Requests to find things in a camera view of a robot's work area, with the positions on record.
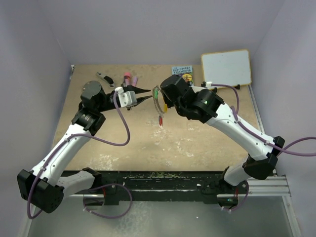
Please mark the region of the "green key tag with key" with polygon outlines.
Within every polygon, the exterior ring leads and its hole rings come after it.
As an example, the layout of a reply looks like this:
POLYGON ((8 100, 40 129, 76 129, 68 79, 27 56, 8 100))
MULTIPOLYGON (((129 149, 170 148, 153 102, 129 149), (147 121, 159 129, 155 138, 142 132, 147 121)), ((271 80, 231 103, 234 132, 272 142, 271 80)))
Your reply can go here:
POLYGON ((158 89, 157 88, 154 91, 154 96, 155 96, 156 99, 158 98, 158 89))

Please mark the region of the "keyring yellow clip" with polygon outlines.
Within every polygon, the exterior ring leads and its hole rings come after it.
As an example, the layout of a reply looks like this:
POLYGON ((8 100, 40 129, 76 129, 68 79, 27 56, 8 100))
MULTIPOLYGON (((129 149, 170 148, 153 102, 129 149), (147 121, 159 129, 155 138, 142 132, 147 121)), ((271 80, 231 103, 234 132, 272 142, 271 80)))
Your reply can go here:
POLYGON ((155 106, 155 109, 156 109, 158 115, 161 117, 164 117, 164 115, 167 113, 167 105, 163 101, 162 92, 161 92, 161 89, 158 85, 156 85, 153 88, 152 94, 153 94, 154 106, 155 106), (158 89, 158 98, 157 99, 154 96, 154 91, 156 88, 158 89))

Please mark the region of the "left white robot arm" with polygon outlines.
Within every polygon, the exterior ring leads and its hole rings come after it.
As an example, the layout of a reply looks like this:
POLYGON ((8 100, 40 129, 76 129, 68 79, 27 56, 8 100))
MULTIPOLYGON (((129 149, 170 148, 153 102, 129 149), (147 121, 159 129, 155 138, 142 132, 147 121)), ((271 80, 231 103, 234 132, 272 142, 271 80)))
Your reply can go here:
POLYGON ((97 81, 89 81, 83 86, 79 109, 65 135, 36 166, 30 171, 23 169, 17 175, 21 197, 27 201, 29 219, 37 217, 31 214, 31 205, 51 213, 68 196, 82 190, 91 194, 101 190, 102 175, 91 168, 84 168, 68 177, 63 177, 62 173, 89 140, 98 140, 95 134, 106 120, 104 111, 137 106, 148 99, 148 96, 137 97, 137 94, 147 92, 146 89, 126 85, 105 93, 97 81))

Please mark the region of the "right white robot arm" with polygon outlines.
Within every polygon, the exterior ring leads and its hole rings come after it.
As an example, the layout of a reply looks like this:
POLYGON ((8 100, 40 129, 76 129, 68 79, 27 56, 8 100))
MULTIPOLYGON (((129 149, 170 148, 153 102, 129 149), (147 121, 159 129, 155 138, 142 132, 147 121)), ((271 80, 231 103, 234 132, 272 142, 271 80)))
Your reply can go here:
POLYGON ((231 193, 241 182, 255 178, 265 180, 275 169, 285 140, 262 133, 240 116, 212 90, 188 85, 180 76, 165 79, 160 89, 168 108, 178 115, 212 126, 239 144, 248 153, 244 163, 225 169, 220 189, 231 193))

